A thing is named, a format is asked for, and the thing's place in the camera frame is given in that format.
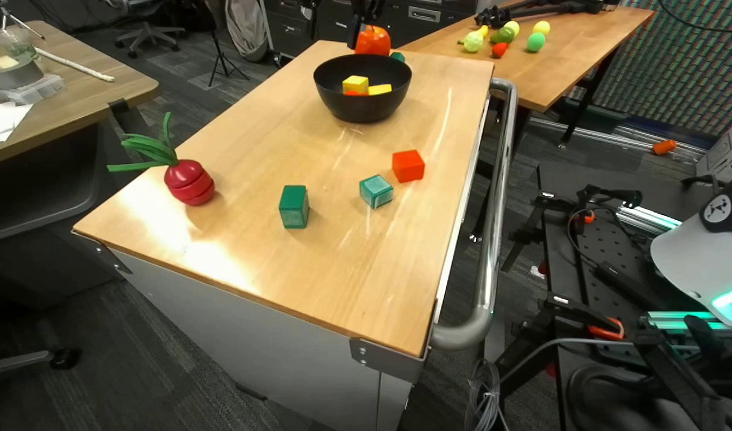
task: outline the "wooden tabletop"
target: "wooden tabletop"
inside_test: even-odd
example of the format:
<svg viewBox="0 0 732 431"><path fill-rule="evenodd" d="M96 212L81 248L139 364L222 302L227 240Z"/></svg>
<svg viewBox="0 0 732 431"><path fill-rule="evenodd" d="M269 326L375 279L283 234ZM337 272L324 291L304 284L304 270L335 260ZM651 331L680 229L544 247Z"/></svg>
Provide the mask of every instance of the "wooden tabletop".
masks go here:
<svg viewBox="0 0 732 431"><path fill-rule="evenodd" d="M45 21L30 24L45 35L45 40L37 40L38 48L110 73L115 79L102 81L91 73L58 65L48 58L38 58L38 68L45 73L63 77L63 89L54 97L42 100L31 107L26 119L9 135L6 143L0 143L0 161L102 121L110 115L109 106L115 100L128 100L130 106L136 106L157 96L158 83L152 77L98 52L91 46L85 46L81 40L63 34L61 29Z"/></svg>
<svg viewBox="0 0 732 431"><path fill-rule="evenodd" d="M218 199L185 208L152 167L76 223L76 233L351 338L421 356L460 233L491 65L408 52L414 81L378 125L335 119L313 69L344 44L319 40L200 135ZM421 182L398 184L395 151L420 148ZM368 208L360 180L384 175L395 202ZM286 229L286 184L306 184L306 229Z"/></svg>
<svg viewBox="0 0 732 431"><path fill-rule="evenodd" d="M518 87L520 106L545 113L592 68L646 24L651 15L651 9L616 6L600 15L540 17L551 21L554 32L537 54L525 50L537 18L520 18L520 35L502 60L493 60L488 48L462 52L458 40L476 29L472 17L408 44L402 50L495 63L495 77L509 79Z"/></svg>

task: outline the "wooden table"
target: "wooden table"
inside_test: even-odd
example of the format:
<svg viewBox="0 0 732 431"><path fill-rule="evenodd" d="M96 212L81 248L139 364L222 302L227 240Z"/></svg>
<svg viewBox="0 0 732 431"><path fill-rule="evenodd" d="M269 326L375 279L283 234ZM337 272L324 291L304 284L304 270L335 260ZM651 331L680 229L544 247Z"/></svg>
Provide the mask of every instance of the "wooden table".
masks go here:
<svg viewBox="0 0 732 431"><path fill-rule="evenodd" d="M653 9L616 6L600 15L556 15L554 32L540 52L525 50L533 18L520 18L523 29L502 60L493 60L488 48L462 52L458 40L476 29L475 18L462 18L430 35L402 46L402 50L435 52L450 58L476 58L495 65L495 77L520 89L520 102L533 113L545 113L586 72L600 65L623 40L651 18Z"/></svg>
<svg viewBox="0 0 732 431"><path fill-rule="evenodd" d="M128 106L139 106L157 96L158 83L152 77L103 54L91 46L85 46L45 21L30 21L30 26L45 35L45 40L37 40L38 48L115 79L102 81L48 58L38 58L38 68L45 73L63 77L63 89L58 96L31 107L9 138L0 143L0 161L110 118L110 102L125 100Z"/></svg>
<svg viewBox="0 0 732 431"><path fill-rule="evenodd" d="M355 354L381 352L401 367L426 354L491 65L408 52L414 81L401 109L350 125L329 113L312 79L344 52L344 44L312 46L177 148L216 178L209 205L185 208L154 167L75 229L109 245L133 284L243 385L335 429L391 429L412 385ZM395 182L391 157L405 148L421 151L421 182ZM360 199L371 175L395 184L391 205ZM308 186L306 229L280 223L286 184Z"/></svg>

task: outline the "green cube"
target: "green cube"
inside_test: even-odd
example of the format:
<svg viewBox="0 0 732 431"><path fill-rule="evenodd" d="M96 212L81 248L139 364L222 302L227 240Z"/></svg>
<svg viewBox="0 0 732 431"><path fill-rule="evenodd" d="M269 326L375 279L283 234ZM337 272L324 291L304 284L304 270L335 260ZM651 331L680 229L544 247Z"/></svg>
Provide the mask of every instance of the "green cube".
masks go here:
<svg viewBox="0 0 732 431"><path fill-rule="evenodd" d="M308 226L308 190L304 184L286 184L277 211L287 229L304 229Z"/></svg>
<svg viewBox="0 0 732 431"><path fill-rule="evenodd" d="M393 202L393 184L386 178L374 175L361 180L360 194L371 208L381 208Z"/></svg>

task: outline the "office chair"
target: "office chair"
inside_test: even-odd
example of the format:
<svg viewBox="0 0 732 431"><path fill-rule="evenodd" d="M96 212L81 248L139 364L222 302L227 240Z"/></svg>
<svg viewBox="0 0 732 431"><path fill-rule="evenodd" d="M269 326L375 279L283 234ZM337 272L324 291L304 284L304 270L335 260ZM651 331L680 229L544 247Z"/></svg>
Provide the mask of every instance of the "office chair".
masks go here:
<svg viewBox="0 0 732 431"><path fill-rule="evenodd" d="M26 370L33 367L73 368L80 364L81 349L33 349L25 354L0 356L0 376Z"/></svg>
<svg viewBox="0 0 732 431"><path fill-rule="evenodd" d="M177 35L185 34L185 26L157 26L149 18L154 18L167 0L109 0L115 6L123 6L125 17L143 18L141 29L135 29L130 34L117 35L117 48L128 48L128 54L136 60L139 48L152 44L166 44L173 50L180 50Z"/></svg>

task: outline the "floor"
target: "floor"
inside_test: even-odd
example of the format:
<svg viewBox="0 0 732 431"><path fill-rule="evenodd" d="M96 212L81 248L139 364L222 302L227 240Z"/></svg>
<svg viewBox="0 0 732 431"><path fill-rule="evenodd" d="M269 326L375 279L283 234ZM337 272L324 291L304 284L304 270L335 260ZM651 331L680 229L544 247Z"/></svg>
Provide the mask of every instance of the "floor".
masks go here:
<svg viewBox="0 0 732 431"><path fill-rule="evenodd" d="M274 63L243 63L227 39L225 52L252 79L237 72L216 73L210 81L216 46L210 34L190 34L182 48L152 48L136 63L113 46L119 29L80 34L81 40L106 50L161 81L161 96L143 106L149 125L173 113L177 141L192 137L231 102L249 93L277 68ZM506 229L527 221L537 197L537 164L544 157L592 162L598 148L588 141L557 151L557 137L530 129L513 164ZM485 137L484 157L497 147ZM442 324L462 324L475 303L479 245L468 240L479 212L485 182L476 184L464 234L458 245L453 287L442 309ZM500 319L520 324L545 294L545 282L531 276L540 260L540 247L531 245L500 276L497 300L507 303ZM25 311L6 306L0 313L0 344L81 344L85 361L73 370L42 370L0 381L0 429L320 429L319 424L235 385L200 348L173 329L135 287L109 282L87 290L63 306ZM421 381L405 411L408 431L462 429L469 379L476 354L433 349ZM507 424L518 431L557 429L556 382L537 376L507 402Z"/></svg>

